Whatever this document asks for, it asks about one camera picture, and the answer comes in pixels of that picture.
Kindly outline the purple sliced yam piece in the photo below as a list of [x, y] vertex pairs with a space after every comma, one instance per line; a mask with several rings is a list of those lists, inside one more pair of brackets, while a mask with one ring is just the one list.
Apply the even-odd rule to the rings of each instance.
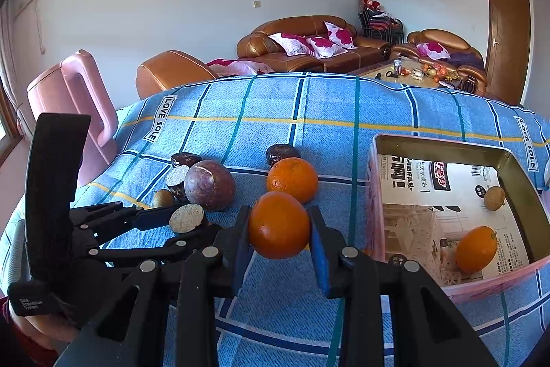
[[188, 172], [188, 166], [176, 166], [167, 174], [165, 180], [166, 187], [181, 202], [186, 201], [185, 180]]

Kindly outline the purple passion fruit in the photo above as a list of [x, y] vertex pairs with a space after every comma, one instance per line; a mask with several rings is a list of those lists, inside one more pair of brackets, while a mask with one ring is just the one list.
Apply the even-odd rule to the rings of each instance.
[[236, 183], [231, 173], [214, 160], [194, 164], [184, 182], [186, 199], [207, 211], [221, 211], [234, 200]]

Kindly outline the orange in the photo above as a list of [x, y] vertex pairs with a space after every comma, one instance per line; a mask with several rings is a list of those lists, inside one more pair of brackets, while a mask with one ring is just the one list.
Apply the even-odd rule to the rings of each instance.
[[309, 244], [309, 233], [309, 216], [293, 196], [267, 192], [254, 204], [248, 237], [261, 256], [271, 260], [294, 257]]
[[318, 183], [316, 169], [302, 158], [283, 158], [267, 174], [267, 190], [287, 193], [302, 204], [314, 199]]
[[466, 274], [482, 271], [493, 260], [498, 250], [496, 232], [488, 226], [478, 226], [458, 243], [455, 261]]

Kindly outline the small tan longan fruit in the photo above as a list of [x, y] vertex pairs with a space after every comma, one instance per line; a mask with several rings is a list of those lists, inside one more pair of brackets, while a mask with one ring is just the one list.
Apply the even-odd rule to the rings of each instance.
[[491, 212], [496, 212], [505, 202], [505, 191], [499, 186], [487, 189], [484, 195], [484, 205]]

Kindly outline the dark red date left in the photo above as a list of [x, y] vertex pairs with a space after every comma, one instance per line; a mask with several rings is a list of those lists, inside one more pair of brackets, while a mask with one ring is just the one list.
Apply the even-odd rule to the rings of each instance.
[[189, 152], [176, 153], [170, 157], [170, 163], [174, 168], [179, 166], [192, 167], [199, 161], [202, 161], [200, 155]]

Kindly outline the dark red date right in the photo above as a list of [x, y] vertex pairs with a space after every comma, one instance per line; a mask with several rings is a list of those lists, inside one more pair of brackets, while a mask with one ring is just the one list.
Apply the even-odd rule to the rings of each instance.
[[300, 151], [287, 143], [270, 145], [266, 152], [267, 164], [272, 167], [285, 158], [301, 158]]

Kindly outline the blue plaid table cloth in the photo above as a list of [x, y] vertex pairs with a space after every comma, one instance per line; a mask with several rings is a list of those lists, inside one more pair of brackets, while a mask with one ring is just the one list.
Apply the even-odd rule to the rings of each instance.
[[[179, 152], [222, 162], [236, 182], [228, 226], [266, 190], [267, 149], [295, 147], [320, 177], [325, 222], [358, 248], [367, 241], [366, 166], [381, 133], [474, 142], [510, 150], [536, 189], [545, 187], [549, 121], [461, 91], [390, 85], [348, 75], [257, 75], [170, 90], [160, 136], [148, 142], [161, 95], [132, 104], [115, 134], [118, 154], [76, 192], [77, 206], [119, 201], [148, 208]], [[318, 289], [307, 252], [271, 261], [254, 255], [239, 295], [215, 303], [223, 366], [332, 366], [342, 304]]]

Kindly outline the pink tin box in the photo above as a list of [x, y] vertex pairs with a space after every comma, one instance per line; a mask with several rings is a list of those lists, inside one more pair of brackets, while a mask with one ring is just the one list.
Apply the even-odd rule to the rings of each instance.
[[[456, 303], [516, 286], [549, 262], [549, 217], [527, 172], [506, 148], [392, 134], [373, 138], [366, 165], [365, 249], [403, 255]], [[491, 261], [465, 273], [460, 241], [490, 228]]]

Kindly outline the printed paper sheet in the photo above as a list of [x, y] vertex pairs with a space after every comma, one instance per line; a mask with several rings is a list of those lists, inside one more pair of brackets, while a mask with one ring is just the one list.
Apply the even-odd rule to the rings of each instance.
[[[384, 256], [418, 262], [442, 287], [509, 274], [529, 265], [529, 256], [508, 200], [496, 212], [484, 205], [487, 189], [500, 186], [492, 167], [401, 158], [377, 158]], [[478, 226], [492, 228], [498, 250], [474, 274], [455, 261], [461, 239]]]

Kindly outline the brown leather three-seat sofa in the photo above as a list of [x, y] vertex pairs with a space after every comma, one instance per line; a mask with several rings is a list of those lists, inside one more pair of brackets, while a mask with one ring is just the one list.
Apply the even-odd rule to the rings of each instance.
[[384, 62], [390, 45], [357, 33], [335, 16], [300, 16], [271, 20], [241, 38], [240, 59], [263, 62], [276, 72], [349, 72]]

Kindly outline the white pink flower cushion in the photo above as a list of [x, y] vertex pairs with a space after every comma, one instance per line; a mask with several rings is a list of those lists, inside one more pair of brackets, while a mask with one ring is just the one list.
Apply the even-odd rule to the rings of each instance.
[[336, 44], [346, 50], [355, 49], [353, 35], [348, 29], [341, 28], [329, 21], [325, 21], [324, 24], [327, 30], [328, 39], [333, 44]]

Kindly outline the fruit pile on coffee table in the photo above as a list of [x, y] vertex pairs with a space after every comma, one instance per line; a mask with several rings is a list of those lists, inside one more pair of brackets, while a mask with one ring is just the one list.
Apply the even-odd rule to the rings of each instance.
[[428, 75], [429, 78], [432, 78], [433, 81], [445, 81], [445, 82], [454, 82], [457, 81], [460, 77], [454, 69], [450, 69], [445, 65], [439, 63], [428, 64], [422, 63], [420, 68]]

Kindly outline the wooden coffee table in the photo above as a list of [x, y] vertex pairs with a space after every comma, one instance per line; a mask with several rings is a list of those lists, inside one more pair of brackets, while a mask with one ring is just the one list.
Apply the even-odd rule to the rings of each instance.
[[417, 87], [448, 87], [450, 89], [458, 89], [461, 85], [461, 79], [454, 80], [451, 83], [448, 83], [444, 79], [433, 80], [425, 71], [422, 63], [405, 58], [365, 66], [351, 71], [350, 75]]

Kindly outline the stacked dark chairs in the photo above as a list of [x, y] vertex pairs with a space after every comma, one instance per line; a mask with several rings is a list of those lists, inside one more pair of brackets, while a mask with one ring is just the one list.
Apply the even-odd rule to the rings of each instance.
[[363, 0], [359, 11], [364, 36], [388, 42], [391, 46], [403, 44], [405, 28], [403, 22], [386, 13], [380, 2]]

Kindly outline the brown wooden door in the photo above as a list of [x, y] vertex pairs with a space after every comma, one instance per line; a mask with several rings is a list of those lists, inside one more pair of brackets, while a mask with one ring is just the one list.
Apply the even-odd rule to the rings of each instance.
[[529, 66], [529, 0], [488, 0], [487, 93], [519, 105]]

